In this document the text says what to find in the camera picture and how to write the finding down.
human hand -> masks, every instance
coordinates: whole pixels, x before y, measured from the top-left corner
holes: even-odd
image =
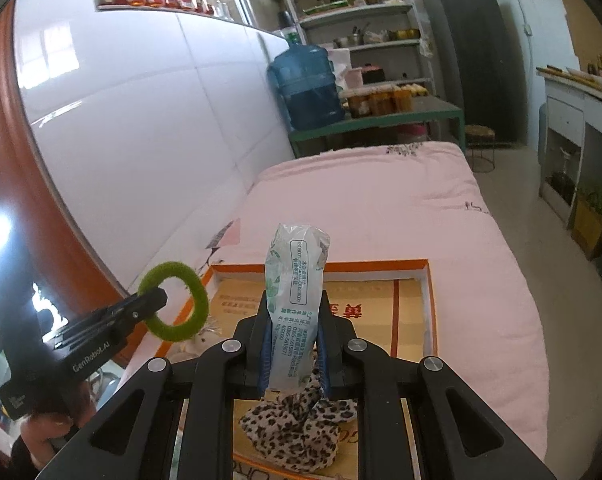
[[[21,424],[21,438],[30,450],[32,463],[37,469],[43,469],[56,453],[49,439],[67,435],[72,425],[82,428],[96,413],[88,385],[82,384],[80,388],[84,403],[73,417],[61,413],[37,413],[28,416]]]

wooden planter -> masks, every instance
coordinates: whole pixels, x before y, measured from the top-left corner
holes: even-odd
[[[577,195],[572,239],[583,250],[588,260],[596,258],[602,251],[602,216],[590,207],[581,194]]]

green table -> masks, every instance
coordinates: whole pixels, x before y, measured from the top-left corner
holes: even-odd
[[[316,130],[294,131],[289,134],[290,144],[294,156],[300,156],[298,143],[302,140],[318,139],[330,135],[354,132],[366,128],[383,126],[398,126],[399,124],[428,123],[443,119],[456,119],[458,122],[458,144],[465,153],[465,117],[463,110],[453,104],[447,103],[438,97],[423,96],[412,98],[412,111],[384,116],[369,116],[360,119],[345,119],[338,123],[317,128]]]

white wall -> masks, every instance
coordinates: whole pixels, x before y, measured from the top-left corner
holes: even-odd
[[[271,56],[287,48],[204,16],[17,0],[15,57],[38,149],[127,290],[159,262],[204,260],[255,177],[292,158],[262,44]],[[175,284],[168,295],[174,312],[188,296]]]
[[[521,0],[532,37],[524,34],[524,16],[517,0],[498,0],[504,16],[511,20],[508,25],[511,37],[521,53],[525,70],[527,97],[527,145],[538,148],[539,108],[545,103],[545,83],[537,75],[537,66],[551,64],[560,68],[578,69],[578,58],[572,49],[572,40],[565,20],[561,0]]]

pink bedsheet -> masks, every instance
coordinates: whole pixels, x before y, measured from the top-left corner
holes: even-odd
[[[260,174],[215,261],[263,263],[279,222],[332,238],[329,261],[430,261],[440,356],[542,459],[549,372],[536,305],[459,148],[357,148]]]

